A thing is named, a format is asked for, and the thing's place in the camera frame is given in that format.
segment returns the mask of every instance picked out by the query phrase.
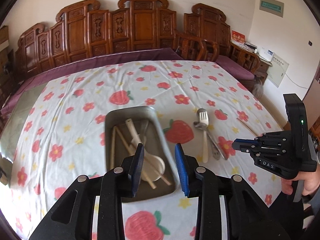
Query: yellow star print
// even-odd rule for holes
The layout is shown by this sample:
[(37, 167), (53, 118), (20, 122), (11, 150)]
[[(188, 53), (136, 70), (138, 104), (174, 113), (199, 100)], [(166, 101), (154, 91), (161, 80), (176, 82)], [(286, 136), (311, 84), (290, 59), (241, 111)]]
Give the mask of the yellow star print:
[(189, 206), (191, 206), (190, 199), (188, 199), (187, 197), (179, 199), (178, 207), (182, 207), (183, 209), (186, 209)]
[(83, 144), (83, 140), (84, 140), (83, 137), (79, 137), (77, 140), (75, 140), (75, 143), (76, 144)]
[(71, 125), (66, 125), (63, 127), (63, 132), (68, 132), (71, 129)]

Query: purple cushion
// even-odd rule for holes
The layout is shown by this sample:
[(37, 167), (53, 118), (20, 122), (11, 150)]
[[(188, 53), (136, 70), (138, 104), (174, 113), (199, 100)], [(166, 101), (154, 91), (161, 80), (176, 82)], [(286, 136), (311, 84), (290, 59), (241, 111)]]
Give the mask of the purple cushion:
[(237, 80), (240, 80), (240, 79), (253, 80), (254, 79), (254, 75), (250, 71), (241, 67), (238, 63), (234, 62), (231, 58), (219, 55), (216, 60), (216, 63)]

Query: red flower print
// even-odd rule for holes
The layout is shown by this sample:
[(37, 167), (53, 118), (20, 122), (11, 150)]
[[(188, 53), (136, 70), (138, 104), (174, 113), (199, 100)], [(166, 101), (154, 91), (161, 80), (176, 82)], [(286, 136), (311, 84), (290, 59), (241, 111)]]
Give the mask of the red flower print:
[(24, 172), (24, 167), (22, 167), (21, 170), (18, 171), (18, 185), (19, 186), (21, 185), (24, 187), (24, 184), (27, 178), (28, 178), (28, 175)]
[(197, 87), (191, 87), (190, 89), (192, 89), (194, 92), (199, 91), (199, 88)]
[(237, 90), (236, 90), (234, 87), (229, 87), (229, 89), (230, 89), (232, 92), (237, 92)]
[(56, 159), (61, 158), (62, 150), (63, 150), (62, 145), (58, 146), (57, 144), (54, 144), (52, 146), (51, 152), (49, 153), (49, 158), (52, 158), (52, 161), (55, 162)]
[(240, 82), (237, 83), (238, 87), (240, 87), (242, 90), (246, 90), (248, 91), (243, 84), (241, 84)]
[(65, 83), (67, 83), (68, 81), (69, 81), (69, 79), (66, 78), (66, 79), (62, 80), (60, 84), (65, 84)]
[(44, 131), (43, 127), (39, 128), (37, 135), (41, 135), (43, 133), (43, 131)]
[(177, 95), (174, 96), (174, 98), (176, 99), (176, 104), (180, 105), (180, 104), (185, 104), (188, 105), (189, 104), (189, 100), (190, 98), (185, 97), (184, 95)]
[(250, 172), (250, 176), (248, 180), (254, 185), (258, 180), (257, 180), (257, 174)]
[(258, 110), (262, 110), (262, 106), (259, 105), (257, 102), (254, 104), (254, 106), (255, 106)]
[(216, 106), (216, 102), (211, 101), (211, 100), (208, 100), (208, 101), (207, 101), (207, 104), (208, 104), (209, 106)]
[(26, 127), (24, 128), (24, 130), (25, 130), (26, 132), (28, 132), (31, 127), (32, 127), (32, 121), (27, 122), (27, 125), (26, 125)]
[(19, 218), (16, 218), (16, 227), (19, 228), (19, 230), (22, 232), (23, 226), (20, 223), (20, 219)]
[(82, 108), (85, 112), (88, 112), (91, 109), (94, 109), (94, 102), (86, 103)]
[(104, 122), (105, 119), (106, 119), (106, 116), (105, 116), (105, 115), (102, 115), (102, 114), (98, 115), (98, 116), (95, 118), (97, 124)]
[(80, 83), (83, 80), (84, 80), (84, 77), (79, 77), (75, 80), (75, 83)]
[(54, 200), (58, 200), (66, 190), (65, 187), (57, 187), (54, 190)]
[(48, 101), (50, 98), (52, 98), (54, 95), (53, 92), (50, 92), (49, 94), (45, 95), (43, 98), (43, 101)]
[(115, 73), (115, 72), (117, 72), (117, 70), (116, 70), (115, 68), (109, 69), (109, 70), (107, 71), (107, 73), (109, 73), (109, 74), (113, 74), (113, 73)]
[(240, 119), (240, 120), (243, 120), (243, 121), (245, 121), (245, 122), (248, 121), (248, 118), (249, 118), (249, 117), (245, 114), (244, 111), (242, 111), (242, 112), (237, 111), (237, 114), (239, 114), (239, 119)]
[(73, 92), (73, 96), (75, 96), (76, 98), (83, 95), (84, 90), (83, 89), (78, 89), (76, 91)]
[(99, 137), (101, 139), (101, 141), (100, 141), (101, 146), (105, 146), (106, 145), (106, 139), (105, 139), (104, 132), (102, 134), (100, 134)]
[(214, 77), (214, 76), (208, 76), (208, 78), (211, 79), (211, 80), (217, 81), (217, 78)]
[(154, 105), (155, 104), (155, 99), (152, 99), (152, 98), (147, 98), (145, 103), (147, 106), (151, 106), (151, 105)]
[(192, 236), (192, 237), (196, 236), (196, 227), (192, 228), (192, 231), (190, 232), (190, 236)]
[(158, 88), (164, 88), (164, 89), (169, 89), (170, 88), (170, 84), (166, 83), (166, 82), (162, 82), (162, 83), (159, 83), (157, 84), (157, 87)]
[(40, 184), (37, 184), (37, 185), (35, 185), (35, 187), (33, 188), (34, 190), (35, 190), (35, 193), (37, 194), (37, 195), (40, 195)]
[(223, 136), (219, 136), (218, 140), (219, 140), (219, 145), (221, 149), (224, 151), (224, 153), (226, 154), (227, 158), (229, 158), (229, 155), (232, 155), (232, 156), (236, 155), (236, 150), (234, 150), (231, 146), (233, 141), (227, 141)]
[(265, 203), (267, 205), (271, 205), (271, 203), (272, 203), (272, 195), (266, 194), (266, 198), (264, 199), (264, 201), (265, 201)]
[(31, 222), (31, 214), (26, 212), (26, 217), (27, 217), (27, 220), (29, 220)]
[(171, 73), (168, 74), (172, 78), (182, 78), (183, 75), (181, 73), (177, 73), (175, 71), (172, 71)]
[(73, 110), (74, 110), (73, 107), (68, 107), (68, 108), (66, 109), (66, 114), (70, 114)]

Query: strawberry print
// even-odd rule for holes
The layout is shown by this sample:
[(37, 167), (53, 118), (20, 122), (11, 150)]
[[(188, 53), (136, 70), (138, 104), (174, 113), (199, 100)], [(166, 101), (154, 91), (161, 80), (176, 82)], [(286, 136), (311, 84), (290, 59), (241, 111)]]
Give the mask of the strawberry print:
[(171, 73), (168, 74), (170, 77), (172, 78), (182, 78), (183, 77), (183, 74), (181, 73), (177, 73), (175, 71), (172, 71)]
[(197, 88), (197, 87), (191, 87), (190, 89), (193, 90), (194, 92), (199, 91), (199, 88)]
[(106, 145), (106, 139), (105, 139), (105, 134), (104, 134), (104, 132), (102, 133), (102, 134), (100, 134), (100, 139), (101, 139), (101, 141), (100, 141), (100, 145), (101, 146), (105, 146)]
[(52, 161), (55, 162), (56, 159), (61, 158), (62, 150), (63, 150), (62, 145), (58, 146), (57, 144), (54, 144), (52, 146), (51, 152), (49, 153), (49, 158), (52, 158)]
[(60, 82), (60, 84), (65, 84), (65, 83), (67, 83), (68, 81), (69, 81), (69, 79), (66, 78), (66, 79), (62, 80), (62, 81)]
[(221, 109), (214, 111), (214, 115), (219, 120), (227, 120), (228, 119), (228, 115), (225, 114)]
[(244, 111), (237, 111), (237, 114), (239, 114), (239, 119), (240, 120), (243, 120), (243, 121), (245, 121), (245, 122), (247, 122), (248, 121), (248, 116), (246, 115), (246, 113), (244, 112)]
[(52, 98), (53, 95), (54, 95), (54, 93), (53, 93), (53, 92), (50, 92), (49, 94), (47, 94), (47, 95), (44, 96), (43, 101), (48, 101), (48, 100), (50, 100), (50, 98)]
[(178, 105), (181, 105), (181, 104), (188, 105), (189, 104), (190, 98), (189, 97), (185, 97), (182, 94), (174, 96), (174, 98), (176, 99), (176, 104), (178, 104)]
[(24, 172), (24, 167), (21, 168), (20, 171), (18, 171), (18, 185), (23, 186), (28, 178), (28, 175)]
[(159, 83), (157, 84), (157, 87), (158, 88), (164, 88), (164, 89), (169, 89), (170, 88), (170, 84), (166, 83), (166, 82), (162, 82), (162, 83)]
[(231, 146), (233, 141), (227, 141), (223, 136), (219, 136), (218, 141), (219, 141), (218, 144), (226, 154), (227, 158), (229, 158), (229, 155), (232, 155), (232, 156), (236, 155), (236, 151)]
[(80, 83), (81, 81), (84, 80), (84, 77), (78, 77), (76, 80), (75, 80), (75, 83)]
[(163, 240), (164, 235), (170, 235), (170, 232), (160, 222), (160, 211), (154, 214), (139, 211), (127, 219), (124, 234), (129, 240)]
[(130, 91), (125, 90), (115, 92), (109, 98), (110, 103), (113, 103), (118, 106), (126, 105), (127, 103), (129, 103), (130, 100), (133, 100), (133, 98), (130, 95)]
[(76, 91), (73, 92), (73, 96), (75, 96), (76, 98), (83, 95), (84, 90), (83, 89), (78, 89)]
[(24, 128), (24, 130), (25, 130), (26, 132), (28, 132), (31, 127), (32, 127), (32, 121), (27, 122), (27, 125), (26, 125), (26, 127)]
[(58, 200), (66, 190), (67, 189), (65, 187), (56, 188), (54, 190), (54, 200)]
[(208, 100), (208, 101), (207, 101), (207, 104), (208, 104), (209, 106), (216, 106), (216, 102), (211, 101), (211, 100)]
[(73, 107), (68, 107), (68, 108), (66, 109), (66, 114), (70, 114), (73, 110), (74, 110)]
[(105, 115), (102, 115), (102, 114), (98, 115), (98, 116), (95, 118), (97, 124), (104, 122), (105, 119), (106, 119), (106, 116), (105, 116)]
[(146, 103), (147, 106), (154, 105), (155, 102), (156, 102), (156, 100), (155, 100), (155, 99), (152, 99), (152, 98), (147, 98), (146, 101), (145, 101), (145, 103)]
[(86, 103), (82, 108), (85, 112), (88, 112), (91, 109), (94, 109), (94, 102)]
[(216, 77), (214, 77), (214, 76), (208, 76), (208, 78), (211, 79), (211, 80), (214, 80), (214, 81), (217, 81), (217, 80), (218, 80), (218, 79), (217, 79)]
[(250, 181), (252, 183), (252, 185), (254, 185), (258, 181), (257, 174), (250, 172), (250, 176), (248, 178), (248, 181)]
[(257, 102), (254, 104), (254, 106), (255, 106), (258, 110), (262, 110), (262, 106), (259, 105)]
[(41, 135), (43, 133), (43, 131), (44, 131), (43, 127), (39, 128), (38, 132), (37, 132), (37, 135)]
[(266, 194), (266, 198), (264, 199), (265, 203), (269, 206), (272, 203), (272, 195)]
[(140, 67), (139, 69), (143, 72), (153, 72), (153, 71), (157, 70), (156, 67), (151, 66), (151, 65), (144, 65), (143, 67)]
[(172, 143), (187, 143), (194, 138), (191, 127), (182, 120), (173, 120), (169, 122), (169, 128), (163, 130), (167, 141)]

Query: silver fork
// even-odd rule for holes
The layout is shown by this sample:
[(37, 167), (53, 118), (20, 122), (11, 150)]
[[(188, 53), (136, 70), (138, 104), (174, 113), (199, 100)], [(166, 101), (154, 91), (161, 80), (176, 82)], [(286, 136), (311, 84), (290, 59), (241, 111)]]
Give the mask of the silver fork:
[[(209, 117), (208, 113), (205, 109), (201, 109), (199, 111), (199, 122), (208, 127), (209, 125)], [(203, 130), (203, 148), (202, 148), (202, 162), (207, 163), (209, 160), (208, 154), (208, 138), (207, 131)]]

